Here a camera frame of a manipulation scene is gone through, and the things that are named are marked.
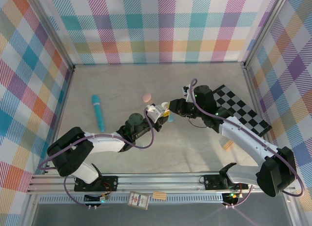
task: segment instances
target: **pink disc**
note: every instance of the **pink disc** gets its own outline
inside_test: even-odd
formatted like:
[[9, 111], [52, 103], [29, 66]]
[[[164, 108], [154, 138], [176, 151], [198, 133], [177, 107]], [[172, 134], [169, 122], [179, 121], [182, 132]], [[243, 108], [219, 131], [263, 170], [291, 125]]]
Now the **pink disc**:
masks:
[[142, 97], [143, 101], [145, 103], [149, 102], [150, 99], [152, 99], [152, 95], [150, 93], [146, 93], [144, 94], [144, 96]]

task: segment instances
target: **checkered board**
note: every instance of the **checkered board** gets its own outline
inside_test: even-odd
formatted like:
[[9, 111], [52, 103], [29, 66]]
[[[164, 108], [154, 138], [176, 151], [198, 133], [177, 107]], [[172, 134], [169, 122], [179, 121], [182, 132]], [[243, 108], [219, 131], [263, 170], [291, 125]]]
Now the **checkered board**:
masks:
[[225, 85], [214, 91], [214, 99], [217, 106], [228, 109], [243, 125], [258, 136], [262, 137], [272, 128]]

